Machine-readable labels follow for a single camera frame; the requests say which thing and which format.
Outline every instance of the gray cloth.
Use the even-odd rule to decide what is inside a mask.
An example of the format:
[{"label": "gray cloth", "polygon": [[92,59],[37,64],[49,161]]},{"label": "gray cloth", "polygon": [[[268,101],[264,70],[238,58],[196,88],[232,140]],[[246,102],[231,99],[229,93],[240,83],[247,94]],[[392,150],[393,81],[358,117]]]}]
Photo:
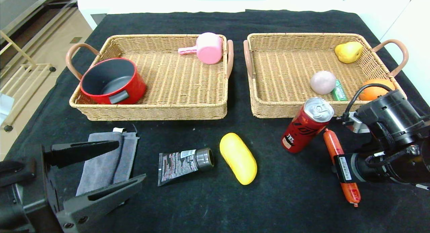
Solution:
[{"label": "gray cloth", "polygon": [[138,139],[136,132],[90,134],[88,141],[116,140],[120,146],[85,161],[76,196],[129,179]]}]

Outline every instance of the leather basket handle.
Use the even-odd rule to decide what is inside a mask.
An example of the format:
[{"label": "leather basket handle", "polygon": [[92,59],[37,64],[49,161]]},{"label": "leather basket handle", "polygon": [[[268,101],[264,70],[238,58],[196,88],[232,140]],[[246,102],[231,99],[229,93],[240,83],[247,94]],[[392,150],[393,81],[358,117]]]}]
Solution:
[{"label": "leather basket handle", "polygon": [[248,76],[252,78],[252,75],[254,74],[254,66],[252,66],[251,54],[249,51],[249,44],[247,40],[243,41],[243,52],[245,53],[245,63],[246,69],[248,71]]},{"label": "leather basket handle", "polygon": [[233,41],[232,40],[227,41],[227,49],[228,49],[228,55],[227,55],[227,74],[225,75],[226,79],[228,79],[230,77],[231,71],[233,69],[234,53],[233,53]]},{"label": "leather basket handle", "polygon": [[387,41],[381,42],[381,44],[379,44],[378,46],[372,48],[372,51],[377,52],[379,51],[381,48],[383,48],[385,45],[387,45],[388,43],[394,43],[396,44],[400,50],[403,53],[403,60],[402,62],[399,64],[399,66],[397,68],[395,68],[393,71],[391,71],[391,75],[392,76],[396,76],[401,70],[402,68],[406,65],[408,59],[409,59],[409,52],[407,51],[406,46],[404,45],[403,42],[396,40],[396,39],[389,39]]},{"label": "leather basket handle", "polygon": [[66,53],[66,65],[67,65],[67,68],[69,68],[69,70],[72,72],[72,74],[73,75],[75,75],[75,77],[78,79],[78,80],[81,80],[81,78],[82,78],[82,74],[80,73],[80,72],[78,72],[76,69],[75,69],[75,67],[72,65],[72,56],[73,56],[73,54],[75,54],[75,52],[76,52],[76,50],[78,49],[78,48],[80,48],[80,47],[86,47],[86,48],[88,48],[92,53],[94,53],[96,56],[97,55],[100,55],[100,52],[99,51],[97,51],[95,48],[93,48],[92,46],[90,46],[90,45],[88,45],[88,44],[86,44],[86,43],[83,43],[83,42],[80,42],[80,43],[77,43],[77,44],[75,44],[75,45],[73,45],[70,49],[69,49],[69,51]]}]

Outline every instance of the pink measuring cup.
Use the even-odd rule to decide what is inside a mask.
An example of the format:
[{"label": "pink measuring cup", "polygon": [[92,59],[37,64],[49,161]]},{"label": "pink measuring cup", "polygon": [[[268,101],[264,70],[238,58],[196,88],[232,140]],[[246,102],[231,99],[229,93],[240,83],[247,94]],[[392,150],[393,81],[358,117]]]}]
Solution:
[{"label": "pink measuring cup", "polygon": [[197,53],[198,59],[206,64],[215,64],[222,57],[222,40],[217,34],[204,33],[197,38],[196,45],[188,48],[178,48],[179,54]]}]

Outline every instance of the orange sausage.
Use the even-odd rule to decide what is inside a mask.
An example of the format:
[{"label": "orange sausage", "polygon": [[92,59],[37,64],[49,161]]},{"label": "orange sausage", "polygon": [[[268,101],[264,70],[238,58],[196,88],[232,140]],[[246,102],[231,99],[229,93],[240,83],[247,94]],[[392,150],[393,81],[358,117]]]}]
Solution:
[{"label": "orange sausage", "polygon": [[[327,149],[329,150],[330,159],[332,160],[332,163],[335,164],[335,155],[344,154],[341,143],[339,142],[336,134],[327,128],[325,129],[323,137],[324,141],[326,142]],[[358,207],[358,203],[361,200],[361,195],[357,184],[341,183],[341,187],[347,201],[351,204],[354,204],[354,207]]]}]

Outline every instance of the black tablecloth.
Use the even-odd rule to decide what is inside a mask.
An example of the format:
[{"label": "black tablecloth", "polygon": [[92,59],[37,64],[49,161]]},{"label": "black tablecloth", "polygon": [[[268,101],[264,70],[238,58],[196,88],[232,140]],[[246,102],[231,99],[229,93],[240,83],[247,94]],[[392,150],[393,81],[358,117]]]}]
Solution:
[{"label": "black tablecloth", "polygon": [[[378,39],[356,14],[340,11],[246,11],[240,13],[170,13],[108,15],[87,43],[100,49],[115,34],[201,34],[211,31],[234,41],[234,67],[229,81],[228,114],[213,121],[91,122],[69,106],[78,84],[65,69],[41,103],[7,158],[31,155],[30,144],[86,141],[93,132],[113,127],[137,128],[133,175],[147,174],[143,190],[110,213],[91,232],[423,232],[429,230],[428,191],[408,185],[359,184],[361,203],[355,209],[344,199],[322,135],[303,152],[292,155],[281,146],[291,119],[252,116],[242,42],[250,33],[341,32],[363,35],[373,47]],[[392,70],[396,63],[385,49],[378,52]],[[81,49],[73,59],[86,71],[94,55]],[[413,85],[400,73],[396,79],[410,101],[429,112]],[[346,152],[370,139],[332,122]],[[253,153],[258,173],[243,186],[219,153],[219,141],[237,133]],[[157,187],[158,153],[210,146],[216,166],[174,184]],[[74,196],[83,163],[57,170],[61,200]]]}]

